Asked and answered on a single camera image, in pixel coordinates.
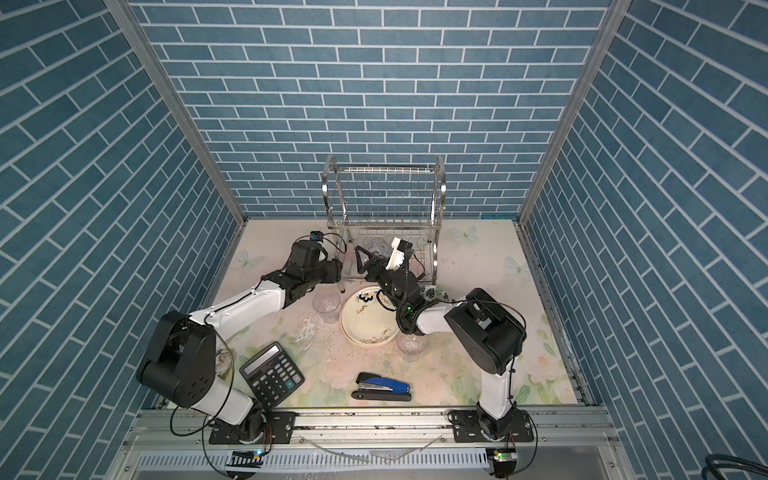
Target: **tabletop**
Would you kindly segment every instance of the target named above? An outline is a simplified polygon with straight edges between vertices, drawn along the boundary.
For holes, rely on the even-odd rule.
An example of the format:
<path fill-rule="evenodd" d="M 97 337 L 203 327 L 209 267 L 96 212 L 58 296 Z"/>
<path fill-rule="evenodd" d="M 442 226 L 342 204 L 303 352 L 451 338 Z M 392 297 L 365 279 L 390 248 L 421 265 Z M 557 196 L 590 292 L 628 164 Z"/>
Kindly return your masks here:
<path fill-rule="evenodd" d="M 283 266 L 293 241 L 311 230 L 327 231 L 320 220 L 251 220 L 223 278 L 215 303 L 256 285 L 259 278 Z M 520 404 L 576 403 L 544 307 L 531 278 L 510 220 L 446 220 L 438 245 L 436 286 L 461 299 L 480 286 L 497 301 L 525 316 L 528 338 L 515 364 L 513 394 Z M 318 285 L 288 309 L 264 316 L 227 340 L 239 369 L 248 359 L 279 341 L 306 378 L 280 407 L 463 406 L 480 396 L 480 368 L 453 333 L 425 336 L 427 345 L 416 356 L 402 353 L 396 342 L 379 348 L 352 344 L 339 322 L 324 323 L 315 312 L 315 295 L 341 293 L 342 306 L 369 283 Z M 406 382 L 411 402 L 356 400 L 351 392 L 360 372 Z M 250 393 L 239 373 L 234 385 Z"/>

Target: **blue stapler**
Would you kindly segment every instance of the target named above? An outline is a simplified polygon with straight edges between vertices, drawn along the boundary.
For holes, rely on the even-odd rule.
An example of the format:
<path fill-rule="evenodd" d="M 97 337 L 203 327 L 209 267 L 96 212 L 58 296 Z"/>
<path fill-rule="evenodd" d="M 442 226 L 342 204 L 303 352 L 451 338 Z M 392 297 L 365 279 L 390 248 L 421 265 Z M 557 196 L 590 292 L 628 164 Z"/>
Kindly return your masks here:
<path fill-rule="evenodd" d="M 352 392 L 352 398 L 358 400 L 389 400 L 395 402 L 410 402 L 411 387 L 407 383 L 385 379 L 375 373 L 361 372 L 357 376 L 357 390 Z"/>

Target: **calculator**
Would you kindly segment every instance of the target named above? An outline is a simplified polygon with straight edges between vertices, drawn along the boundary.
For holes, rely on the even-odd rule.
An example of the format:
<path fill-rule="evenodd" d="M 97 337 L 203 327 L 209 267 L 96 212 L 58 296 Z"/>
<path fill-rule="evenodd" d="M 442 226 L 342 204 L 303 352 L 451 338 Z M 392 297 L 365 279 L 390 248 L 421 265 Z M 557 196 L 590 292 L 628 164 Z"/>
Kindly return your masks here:
<path fill-rule="evenodd" d="M 277 407 L 304 383 L 296 363 L 278 342 L 248 360 L 240 367 L 240 374 L 265 410 Z"/>

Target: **calculator keypad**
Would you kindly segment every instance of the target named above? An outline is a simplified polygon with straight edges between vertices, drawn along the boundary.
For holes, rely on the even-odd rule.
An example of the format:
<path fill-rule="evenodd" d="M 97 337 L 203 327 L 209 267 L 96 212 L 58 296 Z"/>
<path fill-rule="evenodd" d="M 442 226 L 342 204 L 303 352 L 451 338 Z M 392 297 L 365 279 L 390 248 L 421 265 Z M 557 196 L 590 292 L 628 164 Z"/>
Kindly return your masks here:
<path fill-rule="evenodd" d="M 259 370 L 264 374 L 252 376 L 249 385 L 267 410 L 276 408 L 304 380 L 285 352 L 268 360 Z"/>

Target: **dish rack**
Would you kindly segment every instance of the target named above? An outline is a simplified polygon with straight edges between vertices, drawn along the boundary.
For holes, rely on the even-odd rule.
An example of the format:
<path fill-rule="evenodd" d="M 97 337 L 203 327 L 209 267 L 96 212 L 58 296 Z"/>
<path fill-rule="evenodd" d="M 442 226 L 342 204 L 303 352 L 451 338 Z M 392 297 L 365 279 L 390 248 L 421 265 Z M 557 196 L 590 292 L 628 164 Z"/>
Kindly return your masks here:
<path fill-rule="evenodd" d="M 361 280 L 355 246 L 389 256 L 392 238 L 413 243 L 409 269 L 419 282 L 435 283 L 437 243 L 445 207 L 445 162 L 341 164 L 333 155 L 323 170 L 328 228 L 346 242 L 342 280 Z"/>

